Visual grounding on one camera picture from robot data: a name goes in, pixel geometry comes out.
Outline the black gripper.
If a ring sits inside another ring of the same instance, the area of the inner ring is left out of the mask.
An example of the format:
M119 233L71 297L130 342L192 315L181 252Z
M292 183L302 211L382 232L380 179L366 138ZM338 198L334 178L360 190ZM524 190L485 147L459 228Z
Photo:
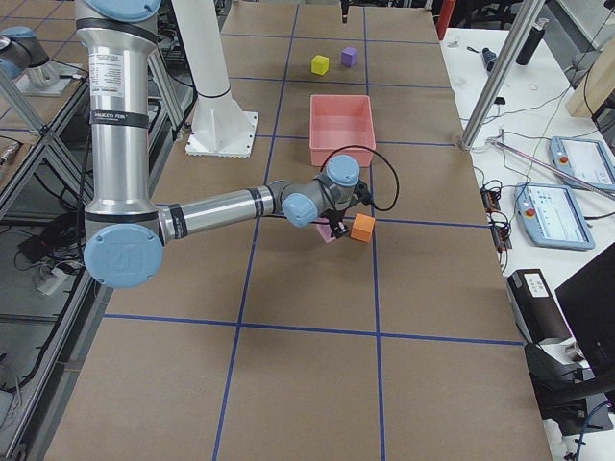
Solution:
M358 204L369 206L371 204L371 192L364 181L358 181L354 186L342 186L332 182L327 186L328 208L324 217L332 226L332 235L341 238L348 233L348 228L342 222L346 210Z

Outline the second grey robot arm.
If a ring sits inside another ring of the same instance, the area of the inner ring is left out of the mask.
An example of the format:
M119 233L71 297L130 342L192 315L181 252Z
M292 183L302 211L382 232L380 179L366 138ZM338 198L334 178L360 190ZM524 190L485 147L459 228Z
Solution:
M11 80L26 75L36 88L47 88L60 80L37 35L26 26L1 31L1 71Z

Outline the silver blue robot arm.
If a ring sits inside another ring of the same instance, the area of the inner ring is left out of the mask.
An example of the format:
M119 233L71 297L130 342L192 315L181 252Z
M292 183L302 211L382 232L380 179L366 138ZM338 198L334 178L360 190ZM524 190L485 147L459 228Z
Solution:
M234 100L215 8L210 1L173 5L197 104L190 152L250 155L258 115ZM326 219L347 232L346 211L369 204L358 162L333 154L306 183L275 181L188 204L156 205L149 192L148 61L157 49L157 1L79 1L76 28L88 51L94 197L85 209L84 262L112 288L150 280L165 244L199 231L282 214L301 228Z

